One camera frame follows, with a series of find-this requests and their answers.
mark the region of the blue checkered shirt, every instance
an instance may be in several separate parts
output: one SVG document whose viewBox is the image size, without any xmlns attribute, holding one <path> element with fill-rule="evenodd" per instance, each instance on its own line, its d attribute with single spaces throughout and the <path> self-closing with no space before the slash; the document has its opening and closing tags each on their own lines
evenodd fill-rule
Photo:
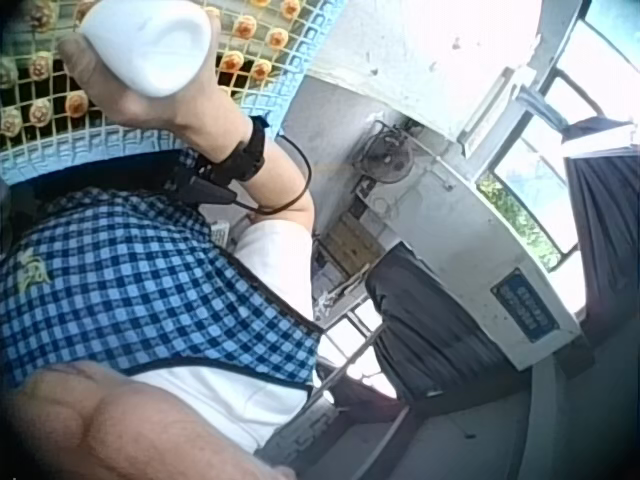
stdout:
<svg viewBox="0 0 640 480">
<path fill-rule="evenodd" d="M 213 245 L 196 211 L 163 195 L 68 195 L 0 264 L 9 386 L 76 360 L 129 375 L 211 366 L 304 386 L 319 336 Z"/>
</svg>

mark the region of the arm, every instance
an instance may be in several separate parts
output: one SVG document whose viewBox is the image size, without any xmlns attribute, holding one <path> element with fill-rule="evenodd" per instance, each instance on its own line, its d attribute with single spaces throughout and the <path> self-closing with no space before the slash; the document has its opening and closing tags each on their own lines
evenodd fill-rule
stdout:
<svg viewBox="0 0 640 480">
<path fill-rule="evenodd" d="M 221 162 L 240 142 L 248 141 L 252 125 L 217 86 L 215 63 L 220 21 L 214 14 L 210 14 L 210 21 L 213 34 L 207 61 L 185 89 L 166 98 L 151 99 L 130 90 L 80 34 L 61 41 L 60 55 L 71 76 L 114 122 L 135 128 L 170 130 L 211 161 Z M 277 208 L 296 198 L 304 184 L 305 179 L 291 158 L 268 139 L 264 167 L 243 187 L 261 207 Z M 311 231 L 314 220 L 311 196 L 307 193 L 288 210 L 266 218 L 289 220 Z"/>
</svg>

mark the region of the white shirt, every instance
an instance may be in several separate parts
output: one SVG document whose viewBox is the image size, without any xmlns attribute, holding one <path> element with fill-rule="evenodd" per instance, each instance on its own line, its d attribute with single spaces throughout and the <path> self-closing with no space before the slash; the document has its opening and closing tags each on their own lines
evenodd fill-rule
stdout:
<svg viewBox="0 0 640 480">
<path fill-rule="evenodd" d="M 311 249 L 311 234 L 301 225 L 266 220 L 247 229 L 235 256 L 311 319 Z M 167 368 L 133 378 L 173 393 L 248 452 L 262 447 L 307 401 L 303 390 L 210 367 Z"/>
</svg>

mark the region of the embroidered logo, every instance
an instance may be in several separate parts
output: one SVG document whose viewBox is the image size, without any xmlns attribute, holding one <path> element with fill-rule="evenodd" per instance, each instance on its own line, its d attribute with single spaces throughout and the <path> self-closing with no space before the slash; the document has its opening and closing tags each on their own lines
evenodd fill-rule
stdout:
<svg viewBox="0 0 640 480">
<path fill-rule="evenodd" d="M 26 292 L 32 285 L 51 283 L 44 261 L 33 255 L 33 248 L 19 253 L 18 262 L 22 266 L 18 271 L 18 290 L 20 293 Z"/>
</svg>

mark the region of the person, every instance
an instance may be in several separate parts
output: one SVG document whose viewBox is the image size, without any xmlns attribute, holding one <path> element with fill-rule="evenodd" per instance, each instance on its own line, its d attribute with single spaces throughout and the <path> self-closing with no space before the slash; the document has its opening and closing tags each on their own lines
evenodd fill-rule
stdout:
<svg viewBox="0 0 640 480">
<path fill-rule="evenodd" d="M 210 20 L 209 57 L 172 97 L 128 89 L 80 34 L 59 53 L 111 120 L 169 130 L 223 164 L 258 127 L 216 84 Z M 305 178 L 263 145 L 242 186 L 277 209 Z M 252 453 L 308 398 L 320 335 L 313 222 L 305 193 L 258 217 L 233 256 L 196 210 L 158 192 L 88 188 L 46 205 L 0 264 L 0 341 L 11 420 L 47 467 L 63 478 L 291 478 Z"/>
</svg>

